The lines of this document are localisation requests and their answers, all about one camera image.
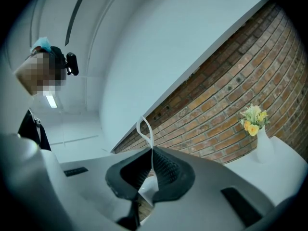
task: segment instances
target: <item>yellow flower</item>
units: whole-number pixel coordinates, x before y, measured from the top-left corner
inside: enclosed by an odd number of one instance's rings
[[[245,121],[245,123],[244,123],[245,131],[248,131],[248,128],[249,128],[250,125],[251,125],[250,121]]]
[[[259,126],[257,125],[250,125],[248,128],[248,132],[251,136],[255,136],[259,131]]]
[[[263,121],[263,119],[267,116],[267,113],[266,113],[266,110],[261,112],[259,115],[258,115],[258,121],[261,122]]]

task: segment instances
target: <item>white wall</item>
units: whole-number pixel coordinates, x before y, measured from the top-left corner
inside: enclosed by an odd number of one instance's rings
[[[266,0],[150,0],[109,63],[100,119],[112,150]]]
[[[104,150],[98,113],[36,114],[60,163],[112,155]]]

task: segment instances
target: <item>white vase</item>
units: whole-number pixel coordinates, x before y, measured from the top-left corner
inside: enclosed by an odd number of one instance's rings
[[[274,147],[266,134],[265,127],[257,133],[257,159],[260,163],[267,163],[274,159]]]

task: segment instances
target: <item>white plastic loop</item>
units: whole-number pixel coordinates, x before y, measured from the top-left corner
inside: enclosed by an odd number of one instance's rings
[[[142,120],[145,121],[146,125],[149,128],[150,138],[148,138],[146,135],[142,134],[141,131],[140,131],[140,123],[142,122]],[[136,129],[137,129],[137,132],[141,135],[141,137],[143,137],[149,143],[150,147],[153,149],[153,147],[154,147],[153,131],[152,131],[152,128],[151,128],[150,124],[148,123],[148,121],[143,116],[141,116],[139,118],[139,120],[137,121]]]

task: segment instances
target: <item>black camera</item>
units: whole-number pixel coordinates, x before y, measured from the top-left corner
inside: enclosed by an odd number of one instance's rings
[[[55,57],[56,64],[60,65],[62,69],[66,68],[67,75],[76,76],[79,74],[77,58],[74,53],[69,52],[65,59],[60,48],[51,46],[51,54]]]

